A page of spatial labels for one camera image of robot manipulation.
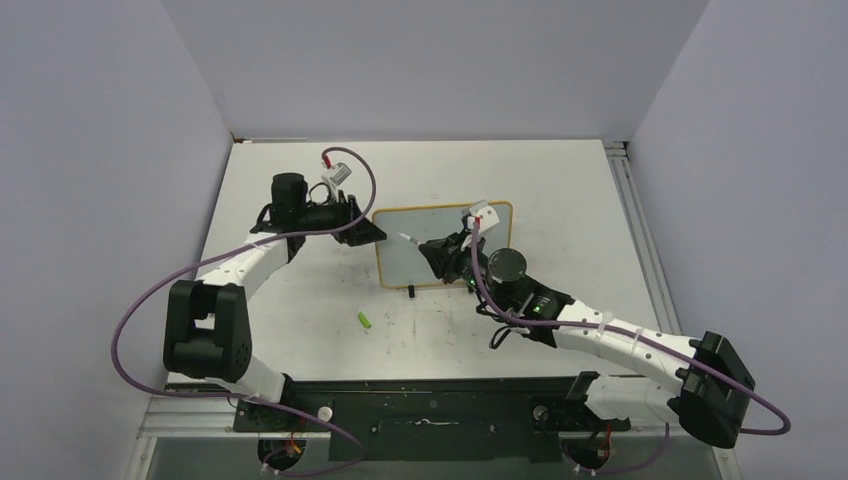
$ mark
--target screw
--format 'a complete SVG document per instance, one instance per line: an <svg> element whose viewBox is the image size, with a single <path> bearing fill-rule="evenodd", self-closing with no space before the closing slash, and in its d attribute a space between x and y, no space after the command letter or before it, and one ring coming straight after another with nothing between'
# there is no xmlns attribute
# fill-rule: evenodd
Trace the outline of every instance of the screw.
<svg viewBox="0 0 848 480"><path fill-rule="evenodd" d="M329 422L330 419L333 418L333 409L327 406L319 408L318 418L325 422Z"/></svg>
<svg viewBox="0 0 848 480"><path fill-rule="evenodd" d="M536 408L533 409L533 418L535 418L536 420L541 420L543 416L548 416L547 407L545 407L544 405L538 405Z"/></svg>

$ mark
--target black metal base plate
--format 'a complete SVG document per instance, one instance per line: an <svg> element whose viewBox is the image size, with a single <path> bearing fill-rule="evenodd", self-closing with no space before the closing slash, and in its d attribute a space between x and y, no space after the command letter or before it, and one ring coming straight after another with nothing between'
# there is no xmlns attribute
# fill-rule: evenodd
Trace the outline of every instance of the black metal base plate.
<svg viewBox="0 0 848 480"><path fill-rule="evenodd" d="M559 462L562 455L544 438L533 408L549 409L546 430L606 430L582 402L565 395L574 377L474 380L392 380L297 382L298 405L308 413L333 409L332 423L367 448L369 461L473 461L524 457L531 462ZM290 431L296 419L277 410L239 402L236 432ZM613 422L616 431L627 421ZM326 431L307 424L302 431ZM357 458L359 450L333 433L330 461Z"/></svg>

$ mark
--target orange wire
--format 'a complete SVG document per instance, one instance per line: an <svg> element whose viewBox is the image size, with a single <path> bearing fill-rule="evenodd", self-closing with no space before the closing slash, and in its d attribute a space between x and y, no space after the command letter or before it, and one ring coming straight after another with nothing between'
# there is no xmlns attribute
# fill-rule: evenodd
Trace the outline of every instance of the orange wire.
<svg viewBox="0 0 848 480"><path fill-rule="evenodd" d="M607 423L607 436L604 438L604 443L598 447L598 450L603 450L605 446L609 445L610 437L612 437L612 422Z"/></svg>
<svg viewBox="0 0 848 480"><path fill-rule="evenodd" d="M288 441L288 444L289 444L289 446L290 446L290 447L291 447L291 448L292 448L295 452L297 452L297 454L298 454L298 455L300 455L301 453L303 453L303 450L301 450L301 449L300 449L300 447L298 447L298 446L297 446L297 443L295 443L295 441L294 441L294 433L297 431L297 429L298 429L298 428L303 427L304 425L306 425L306 419L305 419L305 418L301 418L301 419L300 419L300 422L299 422L299 423L298 423L298 425L297 425L297 427L293 428L293 429L292 429L292 433L289 435L289 441Z"/></svg>

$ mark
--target small whiteboard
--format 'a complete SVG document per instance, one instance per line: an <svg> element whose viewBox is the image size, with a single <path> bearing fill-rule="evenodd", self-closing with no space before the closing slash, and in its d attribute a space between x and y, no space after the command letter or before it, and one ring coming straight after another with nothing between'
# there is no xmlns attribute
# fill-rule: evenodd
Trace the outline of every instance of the small whiteboard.
<svg viewBox="0 0 848 480"><path fill-rule="evenodd" d="M383 288L444 286L434 275L418 248L403 239L405 233L422 242L444 238L462 229L462 209L472 205L434 205L424 207L387 208L374 212L372 221L388 238L377 242L377 269ZM486 234L483 253L510 245L512 237L512 204L490 202L500 223Z"/></svg>

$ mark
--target black cylinder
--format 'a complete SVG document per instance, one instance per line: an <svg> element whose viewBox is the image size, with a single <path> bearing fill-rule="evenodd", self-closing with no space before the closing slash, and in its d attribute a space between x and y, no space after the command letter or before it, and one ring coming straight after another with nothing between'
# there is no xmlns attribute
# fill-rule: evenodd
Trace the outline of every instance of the black cylinder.
<svg viewBox="0 0 848 480"><path fill-rule="evenodd" d="M292 226L306 207L307 184L299 173L274 175L271 183L271 223Z"/></svg>
<svg viewBox="0 0 848 480"><path fill-rule="evenodd" d="M527 272L527 260L518 250L502 248L489 257L486 285L496 295L509 295L521 285Z"/></svg>

